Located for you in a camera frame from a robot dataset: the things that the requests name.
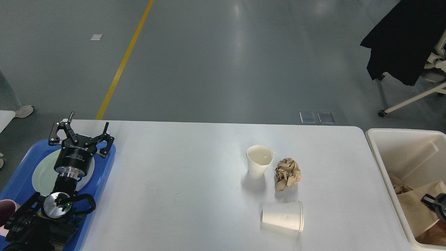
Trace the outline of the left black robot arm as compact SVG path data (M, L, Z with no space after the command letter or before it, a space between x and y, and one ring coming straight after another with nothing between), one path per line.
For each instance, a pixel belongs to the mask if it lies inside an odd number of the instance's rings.
M2 251L79 251L113 166L116 147L105 123L95 137L56 121L48 140L32 145L1 192Z

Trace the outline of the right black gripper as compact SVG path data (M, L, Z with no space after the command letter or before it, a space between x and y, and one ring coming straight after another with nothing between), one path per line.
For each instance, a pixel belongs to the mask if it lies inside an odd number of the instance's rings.
M446 194L440 193L437 196L425 194L420 200L430 211L435 212L437 217L446 223Z

